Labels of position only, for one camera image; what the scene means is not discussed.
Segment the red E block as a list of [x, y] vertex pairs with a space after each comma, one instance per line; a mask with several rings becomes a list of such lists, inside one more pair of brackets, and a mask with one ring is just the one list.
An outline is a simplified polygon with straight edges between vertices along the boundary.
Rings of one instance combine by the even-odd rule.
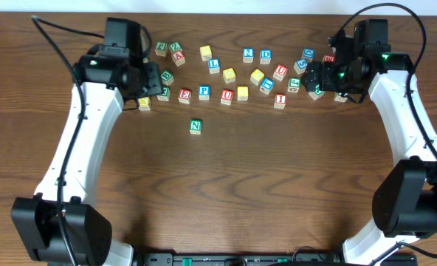
[[184, 104], [190, 104], [192, 92], [189, 89], [180, 89], [178, 101]]

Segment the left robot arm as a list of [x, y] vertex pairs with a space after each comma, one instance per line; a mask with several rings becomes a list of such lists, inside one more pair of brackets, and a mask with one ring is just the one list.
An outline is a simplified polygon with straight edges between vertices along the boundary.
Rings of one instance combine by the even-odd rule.
[[49, 169], [11, 218], [29, 257], [49, 265], [133, 265], [134, 248], [112, 237], [95, 209], [97, 178], [109, 135], [125, 104], [148, 111], [164, 91], [148, 61], [151, 37], [141, 24], [108, 18], [106, 31], [75, 64], [69, 115]]

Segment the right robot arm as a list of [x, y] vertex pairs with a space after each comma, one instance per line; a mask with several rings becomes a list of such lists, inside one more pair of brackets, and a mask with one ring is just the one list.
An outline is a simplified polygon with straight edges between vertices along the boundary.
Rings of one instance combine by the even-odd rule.
[[311, 62], [308, 92], [359, 94], [377, 107], [393, 155], [393, 170], [372, 199], [371, 220], [342, 245], [347, 265], [380, 265], [402, 247], [437, 233], [437, 134], [421, 101], [415, 64], [392, 52], [388, 22], [367, 19], [329, 39], [333, 61]]

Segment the green N block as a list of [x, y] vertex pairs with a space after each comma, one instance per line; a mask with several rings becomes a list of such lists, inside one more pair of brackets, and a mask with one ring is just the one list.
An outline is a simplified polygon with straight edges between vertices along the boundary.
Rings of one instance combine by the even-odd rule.
[[201, 120], [191, 120], [189, 130], [191, 134], [201, 134], [202, 133], [202, 121]]

